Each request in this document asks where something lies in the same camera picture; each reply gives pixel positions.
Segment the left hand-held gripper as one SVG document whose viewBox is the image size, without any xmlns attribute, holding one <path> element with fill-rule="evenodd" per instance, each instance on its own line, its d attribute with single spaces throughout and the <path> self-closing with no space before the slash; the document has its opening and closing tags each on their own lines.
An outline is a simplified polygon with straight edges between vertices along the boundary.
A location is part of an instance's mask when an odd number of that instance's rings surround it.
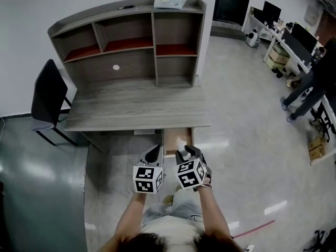
<svg viewBox="0 0 336 252">
<path fill-rule="evenodd" d="M 139 162 L 163 165 L 163 151 L 163 146 L 154 145 L 140 154 Z M 133 167 L 133 185 L 137 193 L 156 194 L 163 181 L 163 167 L 145 165 Z"/>
</svg>

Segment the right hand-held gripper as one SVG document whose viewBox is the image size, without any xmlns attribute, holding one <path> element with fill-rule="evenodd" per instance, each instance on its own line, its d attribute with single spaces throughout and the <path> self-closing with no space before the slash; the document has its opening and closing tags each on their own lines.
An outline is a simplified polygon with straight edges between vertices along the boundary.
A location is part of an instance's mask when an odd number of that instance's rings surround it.
<svg viewBox="0 0 336 252">
<path fill-rule="evenodd" d="M 175 152 L 174 171 L 181 188 L 197 191 L 200 187 L 206 187 L 212 190 L 212 172 L 201 150 L 193 145 L 185 145 L 185 151 L 190 154 L 188 159 L 183 158 L 179 150 Z"/>
</svg>

